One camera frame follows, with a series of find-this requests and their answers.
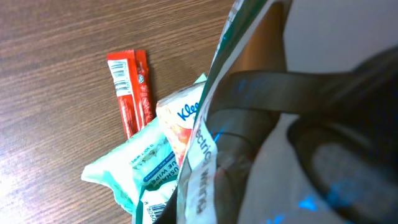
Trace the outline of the pink tissue packet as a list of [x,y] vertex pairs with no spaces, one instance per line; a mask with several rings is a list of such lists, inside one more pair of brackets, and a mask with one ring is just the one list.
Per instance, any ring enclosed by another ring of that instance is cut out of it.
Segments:
[[182,166],[205,82],[195,83],[157,102],[156,114],[166,138]]

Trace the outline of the red Nescafe stick sachet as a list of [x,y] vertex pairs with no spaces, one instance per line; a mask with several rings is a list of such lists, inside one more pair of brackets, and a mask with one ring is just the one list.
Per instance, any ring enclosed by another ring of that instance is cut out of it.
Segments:
[[125,136],[129,139],[155,118],[145,50],[107,54]]

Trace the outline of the white wet wipes pack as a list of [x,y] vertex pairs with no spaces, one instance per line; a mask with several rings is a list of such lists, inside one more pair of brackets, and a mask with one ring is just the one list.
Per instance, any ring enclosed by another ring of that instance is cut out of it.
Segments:
[[[206,76],[194,82],[206,82]],[[177,187],[179,166],[158,117],[122,145],[88,164],[81,179],[113,191],[133,223],[158,219]]]

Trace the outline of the green 3M gloves packet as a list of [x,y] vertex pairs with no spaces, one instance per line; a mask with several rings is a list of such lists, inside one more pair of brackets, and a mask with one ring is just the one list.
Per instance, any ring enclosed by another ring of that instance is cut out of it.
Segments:
[[396,223],[397,0],[236,1],[157,223]]

